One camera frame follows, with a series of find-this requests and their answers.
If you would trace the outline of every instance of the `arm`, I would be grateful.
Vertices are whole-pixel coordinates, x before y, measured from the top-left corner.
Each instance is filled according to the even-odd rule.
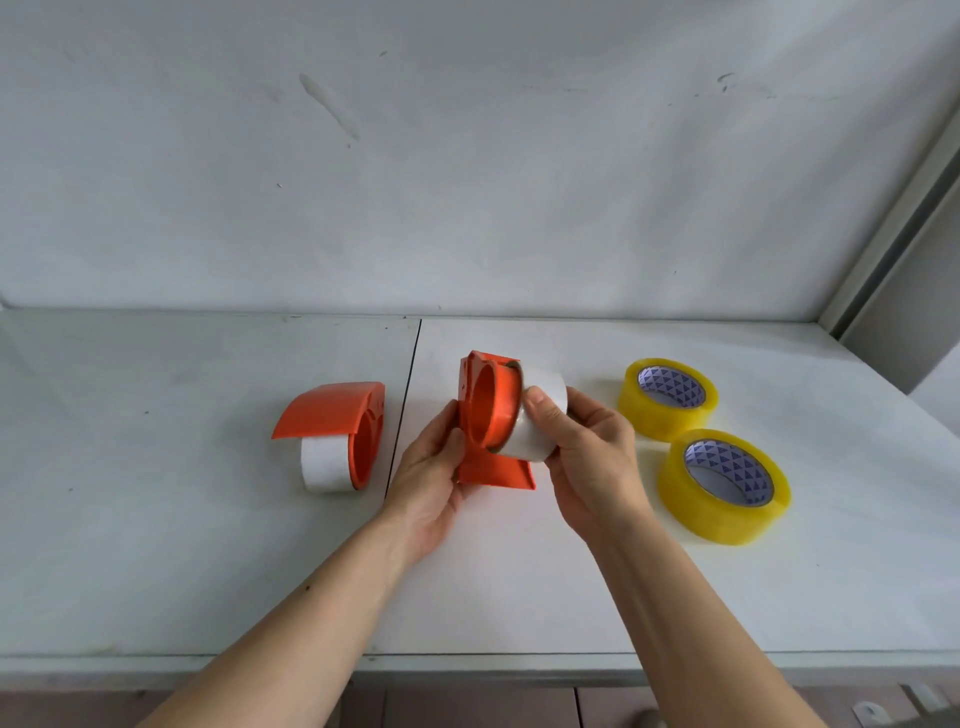
[[[403,453],[376,517],[144,728],[323,725],[387,599],[444,539],[463,501],[451,479],[464,455],[455,420],[451,402]]]
[[[631,425],[574,389],[569,402],[579,422],[538,389],[525,404],[559,445],[547,460],[557,503],[607,582],[666,722],[823,728],[657,521]]]

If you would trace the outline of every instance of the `white tape roll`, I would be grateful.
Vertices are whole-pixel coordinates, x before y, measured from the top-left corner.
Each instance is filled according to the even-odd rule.
[[[300,441],[303,485],[310,493],[353,493],[349,435],[304,437]]]
[[[562,412],[566,412],[566,384],[564,378],[556,372],[535,367],[525,367],[523,362],[517,362],[522,380],[521,392],[530,387],[539,387],[547,397],[553,400]],[[514,429],[507,438],[507,442],[497,451],[499,455],[515,457],[517,460],[528,460],[532,463],[542,463],[557,446],[545,432],[534,425],[527,416],[527,411],[520,405],[516,415]]]

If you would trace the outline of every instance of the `hand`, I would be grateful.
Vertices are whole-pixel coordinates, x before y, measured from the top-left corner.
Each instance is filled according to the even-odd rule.
[[[380,509],[382,518],[399,524],[408,565],[440,545],[473,490],[453,482],[467,444],[456,421],[457,401],[452,400],[403,453]]]
[[[560,512],[567,524],[592,544],[624,521],[649,513],[650,501],[636,468],[630,423],[573,387],[566,392],[576,420],[539,387],[524,393],[524,406],[537,427],[558,445],[546,466]]]

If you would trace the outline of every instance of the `white wall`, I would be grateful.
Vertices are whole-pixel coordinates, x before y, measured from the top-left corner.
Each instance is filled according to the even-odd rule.
[[[960,346],[926,376],[910,399],[960,437]]]
[[[956,0],[8,0],[0,298],[811,319],[959,61]]]
[[[960,342],[955,182],[840,343],[907,394]]]

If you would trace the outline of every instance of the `forearm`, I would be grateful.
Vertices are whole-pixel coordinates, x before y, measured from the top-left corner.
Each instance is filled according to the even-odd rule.
[[[590,548],[671,726],[823,726],[652,512]]]
[[[143,725],[323,724],[406,569],[401,539],[368,523]]]

